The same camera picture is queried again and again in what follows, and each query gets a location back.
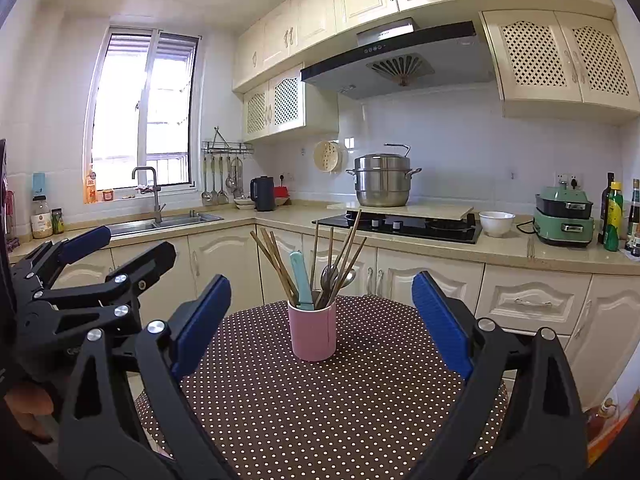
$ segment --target gas stove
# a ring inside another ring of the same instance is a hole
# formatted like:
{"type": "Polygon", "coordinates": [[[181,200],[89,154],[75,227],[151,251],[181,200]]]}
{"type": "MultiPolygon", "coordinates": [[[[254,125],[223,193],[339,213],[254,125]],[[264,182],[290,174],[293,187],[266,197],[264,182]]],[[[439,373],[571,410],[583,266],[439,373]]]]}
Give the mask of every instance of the gas stove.
{"type": "MultiPolygon", "coordinates": [[[[347,229],[353,226],[357,214],[357,211],[347,211],[344,215],[322,218],[314,223],[347,229]]],[[[358,231],[411,236],[427,240],[444,240],[462,244],[475,244],[481,230],[480,222],[476,220],[473,213],[469,213],[463,220],[445,220],[363,212],[358,223],[358,231]]]]}

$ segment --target pot lid handle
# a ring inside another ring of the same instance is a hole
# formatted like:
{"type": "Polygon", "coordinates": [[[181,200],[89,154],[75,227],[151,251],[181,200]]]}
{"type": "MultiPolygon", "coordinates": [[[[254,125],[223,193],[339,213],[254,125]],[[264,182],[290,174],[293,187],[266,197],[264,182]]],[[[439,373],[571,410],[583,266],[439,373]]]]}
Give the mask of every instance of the pot lid handle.
{"type": "Polygon", "coordinates": [[[411,146],[407,146],[406,144],[391,144],[389,142],[385,142],[385,146],[398,146],[400,148],[406,148],[406,153],[403,156],[409,155],[409,152],[411,151],[411,146]]]}

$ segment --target stainless steel pot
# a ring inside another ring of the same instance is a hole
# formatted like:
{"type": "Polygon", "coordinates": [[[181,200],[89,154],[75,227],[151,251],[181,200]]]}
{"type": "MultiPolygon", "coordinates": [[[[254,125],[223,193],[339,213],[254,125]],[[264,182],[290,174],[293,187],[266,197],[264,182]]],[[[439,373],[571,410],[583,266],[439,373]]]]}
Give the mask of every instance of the stainless steel pot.
{"type": "Polygon", "coordinates": [[[411,148],[406,144],[385,144],[402,146],[404,155],[395,153],[371,153],[355,159],[354,169],[347,173],[355,177],[356,197],[360,205],[371,207],[403,206],[409,200],[411,177],[422,168],[412,170],[407,157],[411,148]]]}

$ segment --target window frame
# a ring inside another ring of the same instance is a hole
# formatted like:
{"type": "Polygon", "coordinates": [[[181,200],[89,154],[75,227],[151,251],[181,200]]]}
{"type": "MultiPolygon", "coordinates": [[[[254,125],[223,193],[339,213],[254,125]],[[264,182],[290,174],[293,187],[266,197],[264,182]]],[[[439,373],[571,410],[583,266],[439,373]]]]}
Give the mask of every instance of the window frame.
{"type": "MultiPolygon", "coordinates": [[[[177,194],[185,192],[193,192],[198,188],[198,181],[195,177],[199,172],[198,167],[194,167],[192,163],[199,160],[197,156],[200,153],[200,110],[202,107],[202,79],[204,77],[204,55],[202,52],[203,38],[199,34],[189,34],[184,32],[174,32],[172,30],[166,30],[165,28],[147,28],[147,27],[126,27],[119,25],[110,25],[105,31],[98,58],[96,61],[94,75],[92,77],[87,109],[85,114],[85,126],[84,126],[84,142],[82,144],[82,182],[86,177],[92,162],[92,148],[94,140],[94,120],[95,120],[95,106],[98,95],[98,87],[100,85],[100,78],[102,76],[102,69],[104,67],[104,61],[106,59],[107,50],[113,34],[141,34],[144,36],[151,36],[149,43],[149,51],[154,52],[158,46],[160,34],[173,34],[175,36],[186,36],[188,38],[197,39],[196,51],[193,63],[193,72],[191,74],[191,95],[189,103],[189,143],[187,153],[187,164],[189,171],[189,182],[181,184],[162,184],[162,190],[160,194],[177,194]]],[[[140,96],[140,113],[138,116],[138,164],[140,160],[146,161],[146,120],[148,117],[148,98],[151,85],[151,71],[153,69],[153,56],[147,56],[146,59],[146,81],[140,96]]],[[[138,172],[138,185],[146,186],[145,179],[146,172],[138,172]]],[[[143,195],[136,193],[136,186],[121,187],[114,190],[114,199],[120,199],[124,196],[130,196],[135,194],[136,198],[143,197],[143,195]]]]}

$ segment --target polka dot tablecloth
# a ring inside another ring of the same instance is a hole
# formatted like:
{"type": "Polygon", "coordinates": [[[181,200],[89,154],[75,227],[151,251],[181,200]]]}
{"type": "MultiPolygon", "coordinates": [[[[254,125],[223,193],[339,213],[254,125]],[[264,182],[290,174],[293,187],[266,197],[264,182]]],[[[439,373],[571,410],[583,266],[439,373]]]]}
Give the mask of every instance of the polka dot tablecloth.
{"type": "MultiPolygon", "coordinates": [[[[181,387],[244,479],[405,476],[447,418],[463,381],[449,372],[417,310],[376,296],[338,298],[337,350],[304,362],[291,351],[284,301],[227,317],[181,387]]],[[[502,387],[475,454],[491,449],[502,387]]],[[[142,425],[168,453],[146,395],[142,425]]]]}

